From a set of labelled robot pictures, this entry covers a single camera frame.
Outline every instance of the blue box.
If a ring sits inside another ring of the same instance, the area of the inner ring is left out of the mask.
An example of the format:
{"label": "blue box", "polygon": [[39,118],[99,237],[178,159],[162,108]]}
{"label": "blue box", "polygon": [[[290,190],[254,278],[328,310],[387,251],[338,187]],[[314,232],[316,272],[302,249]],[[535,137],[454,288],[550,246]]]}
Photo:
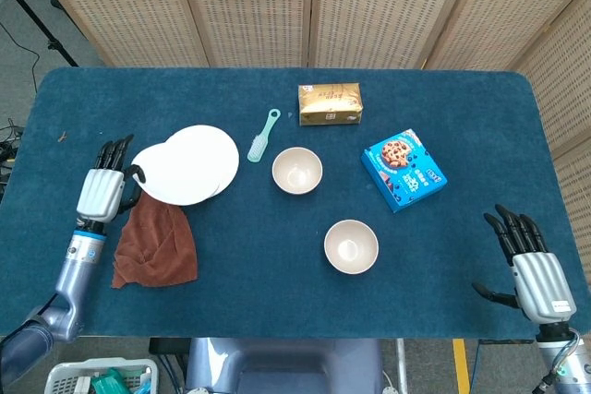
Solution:
{"label": "blue box", "polygon": [[394,212],[447,184],[440,167],[412,129],[364,149],[361,161]]}

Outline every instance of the cookie box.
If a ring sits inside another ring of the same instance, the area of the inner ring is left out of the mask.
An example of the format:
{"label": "cookie box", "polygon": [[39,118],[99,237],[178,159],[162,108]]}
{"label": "cookie box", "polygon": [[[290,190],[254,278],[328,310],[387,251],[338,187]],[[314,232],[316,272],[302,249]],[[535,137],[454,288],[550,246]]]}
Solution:
{"label": "cookie box", "polygon": [[361,161],[394,212],[447,184],[439,166],[412,129],[365,149]]}
{"label": "cookie box", "polygon": [[361,122],[363,103],[358,83],[300,85],[300,125],[339,125]]}

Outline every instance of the bowl rim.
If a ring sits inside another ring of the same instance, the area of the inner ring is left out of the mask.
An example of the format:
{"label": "bowl rim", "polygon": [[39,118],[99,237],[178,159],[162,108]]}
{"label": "bowl rim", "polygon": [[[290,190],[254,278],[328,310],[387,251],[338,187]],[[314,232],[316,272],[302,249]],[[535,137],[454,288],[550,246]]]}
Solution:
{"label": "bowl rim", "polygon": [[[351,222],[351,221],[367,228],[376,242],[376,254],[374,255],[373,259],[371,260],[371,263],[369,263],[369,265],[366,268],[361,269],[359,271],[345,271],[345,270],[337,267],[334,263],[332,263],[331,258],[329,257],[329,252],[326,247],[327,246],[327,239],[328,239],[329,234],[331,233],[332,229],[336,228],[338,225],[340,225],[342,223]],[[324,256],[326,256],[327,260],[329,261],[329,263],[332,265],[333,268],[337,269],[339,272],[342,272],[344,274],[356,275],[356,274],[362,274],[362,273],[366,272],[367,270],[369,270],[371,267],[373,267],[375,265],[376,261],[378,260],[379,254],[380,254],[380,241],[378,240],[378,236],[374,233],[374,231],[371,229],[371,227],[369,227],[369,225],[367,225],[366,223],[364,223],[362,221],[358,221],[356,219],[344,219],[342,221],[337,221],[336,223],[334,223],[333,226],[331,226],[331,228],[329,228],[329,231],[327,231],[326,234],[324,234]]]}
{"label": "bowl rim", "polygon": [[[279,160],[280,157],[282,157],[287,151],[291,151],[291,150],[303,150],[309,154],[312,155],[312,157],[314,159],[316,159],[318,161],[318,164],[320,165],[320,175],[318,177],[318,180],[316,181],[316,183],[310,188],[307,189],[305,191],[301,191],[301,192],[295,192],[295,191],[290,191],[288,189],[285,189],[284,187],[282,187],[281,185],[279,185],[279,182],[277,182],[277,178],[275,177],[275,165],[277,163],[277,161]],[[304,147],[290,147],[290,148],[286,148],[283,151],[281,151],[279,154],[277,154],[275,156],[275,159],[273,160],[273,164],[271,166],[271,175],[273,177],[273,182],[275,182],[275,184],[277,186],[279,186],[284,192],[286,192],[287,194],[292,194],[294,196],[301,196],[302,194],[306,194],[309,193],[310,191],[312,191],[314,188],[316,188],[320,181],[322,180],[322,175],[324,174],[324,167],[322,166],[322,161],[320,160],[320,157],[318,157],[318,154],[316,154],[314,151],[312,151],[311,149],[308,148],[304,148]]]}

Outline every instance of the stacked plates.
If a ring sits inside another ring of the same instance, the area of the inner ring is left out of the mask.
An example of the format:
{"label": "stacked plates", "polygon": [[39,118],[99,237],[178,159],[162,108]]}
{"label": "stacked plates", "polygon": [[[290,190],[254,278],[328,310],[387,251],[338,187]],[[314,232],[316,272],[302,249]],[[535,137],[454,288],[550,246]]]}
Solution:
{"label": "stacked plates", "polygon": [[164,143],[140,152],[146,183],[134,179],[150,196],[171,205],[194,205],[220,194],[238,171],[236,144],[220,128],[195,125],[181,129]]}

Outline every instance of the yellow tape line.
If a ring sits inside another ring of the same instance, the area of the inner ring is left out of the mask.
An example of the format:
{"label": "yellow tape line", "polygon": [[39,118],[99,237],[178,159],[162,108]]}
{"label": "yellow tape line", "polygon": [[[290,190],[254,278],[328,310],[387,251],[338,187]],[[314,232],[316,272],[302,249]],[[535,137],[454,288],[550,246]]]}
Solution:
{"label": "yellow tape line", "polygon": [[453,360],[455,360],[455,374],[458,378],[458,394],[470,394],[464,339],[453,339]]}

